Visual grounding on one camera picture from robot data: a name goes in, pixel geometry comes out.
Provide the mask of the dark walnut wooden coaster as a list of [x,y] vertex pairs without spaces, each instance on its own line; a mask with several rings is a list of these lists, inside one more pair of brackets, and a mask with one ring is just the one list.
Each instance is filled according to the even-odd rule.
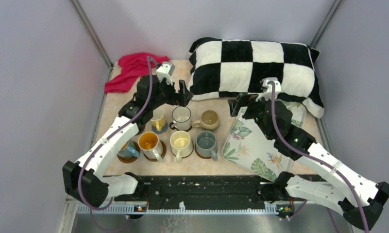
[[185,132],[189,132],[191,129],[192,129],[191,126],[187,130],[180,130],[180,129],[175,128],[175,130],[177,130],[177,131],[185,131]]

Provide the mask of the grey ceramic mug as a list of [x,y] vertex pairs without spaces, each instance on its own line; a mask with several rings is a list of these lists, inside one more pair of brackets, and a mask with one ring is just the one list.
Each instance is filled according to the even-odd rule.
[[197,135],[195,142],[195,148],[200,155],[211,156],[213,161],[218,160],[218,141],[213,132],[202,131]]

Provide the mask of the cream ceramic mug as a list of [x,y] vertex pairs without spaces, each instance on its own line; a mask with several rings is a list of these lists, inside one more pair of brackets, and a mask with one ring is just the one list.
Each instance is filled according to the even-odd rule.
[[[194,148],[193,142],[191,140],[191,137],[188,132],[185,131],[176,131],[174,132],[170,137],[170,146],[177,148],[177,149],[183,149],[186,147]],[[176,158],[177,162],[181,162],[182,159]]]

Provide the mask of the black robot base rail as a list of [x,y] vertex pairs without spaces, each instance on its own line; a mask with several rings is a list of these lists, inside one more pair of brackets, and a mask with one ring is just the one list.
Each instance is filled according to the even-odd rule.
[[274,190],[272,182],[255,175],[140,176],[136,191],[115,201],[142,201],[150,210],[257,210],[277,204],[294,210],[300,199]]

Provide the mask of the blue-grey apple coaster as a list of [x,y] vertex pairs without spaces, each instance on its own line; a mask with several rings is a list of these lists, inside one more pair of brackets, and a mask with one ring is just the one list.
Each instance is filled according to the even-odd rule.
[[165,133],[167,130],[169,129],[169,125],[166,124],[160,131],[157,130],[157,128],[152,125],[152,131],[155,133],[155,134],[163,134]]

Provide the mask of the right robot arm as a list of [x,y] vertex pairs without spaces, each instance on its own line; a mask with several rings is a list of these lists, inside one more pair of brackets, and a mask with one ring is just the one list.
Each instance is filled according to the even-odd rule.
[[258,100],[241,93],[228,100],[230,115],[252,120],[284,156],[315,171],[327,184],[318,184],[283,171],[265,187],[267,201],[299,198],[332,209],[352,226],[369,232],[389,198],[387,182],[357,174],[328,152],[311,134],[292,124],[292,112],[275,100]]

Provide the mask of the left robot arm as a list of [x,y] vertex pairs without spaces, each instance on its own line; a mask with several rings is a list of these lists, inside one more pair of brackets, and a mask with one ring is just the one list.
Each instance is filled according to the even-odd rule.
[[187,106],[193,97],[184,80],[174,82],[156,75],[140,78],[132,99],[119,110],[113,124],[102,138],[77,161],[62,167],[65,192],[93,210],[103,210],[107,198],[127,195],[139,200],[144,187],[136,175],[127,172],[106,177],[105,171],[121,148],[152,119],[153,111],[164,104]]

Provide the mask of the beige ceramic mug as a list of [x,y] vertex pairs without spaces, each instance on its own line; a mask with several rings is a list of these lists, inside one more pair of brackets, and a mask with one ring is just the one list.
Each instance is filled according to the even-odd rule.
[[199,120],[191,123],[193,128],[201,128],[203,130],[215,131],[220,126],[220,116],[214,110],[206,110],[201,114]]

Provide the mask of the white dark-rimmed mug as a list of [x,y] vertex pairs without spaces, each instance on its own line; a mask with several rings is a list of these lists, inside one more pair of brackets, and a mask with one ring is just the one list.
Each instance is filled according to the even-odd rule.
[[188,107],[178,106],[172,111],[172,121],[169,127],[172,130],[175,128],[187,130],[192,123],[192,112]]

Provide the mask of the orange cup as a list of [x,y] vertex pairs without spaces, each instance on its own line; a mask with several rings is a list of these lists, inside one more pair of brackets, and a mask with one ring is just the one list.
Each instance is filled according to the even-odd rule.
[[143,152],[143,150],[153,149],[159,141],[160,139],[157,134],[144,132],[138,139],[138,145]]

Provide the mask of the amber wooden coaster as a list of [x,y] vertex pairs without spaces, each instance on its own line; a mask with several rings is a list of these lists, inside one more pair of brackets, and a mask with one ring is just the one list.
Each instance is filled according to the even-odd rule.
[[165,143],[160,140],[153,149],[143,150],[144,157],[151,162],[161,162],[165,157],[167,147]]
[[191,147],[186,147],[183,149],[177,149],[174,147],[171,147],[172,154],[178,158],[178,159],[184,159],[189,157],[193,153],[194,149]]
[[196,148],[194,148],[194,149],[195,149],[195,153],[196,153],[196,155],[197,155],[198,157],[200,157],[200,158],[202,158],[202,159],[212,159],[211,156],[204,157],[204,156],[200,155],[200,154],[197,152]]

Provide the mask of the yellow ceramic mug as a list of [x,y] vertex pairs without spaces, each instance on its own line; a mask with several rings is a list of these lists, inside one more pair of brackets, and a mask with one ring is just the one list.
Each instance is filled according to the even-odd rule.
[[166,126],[166,121],[167,120],[164,109],[158,108],[153,111],[153,116],[150,119],[150,122],[157,132],[163,130],[163,128]]

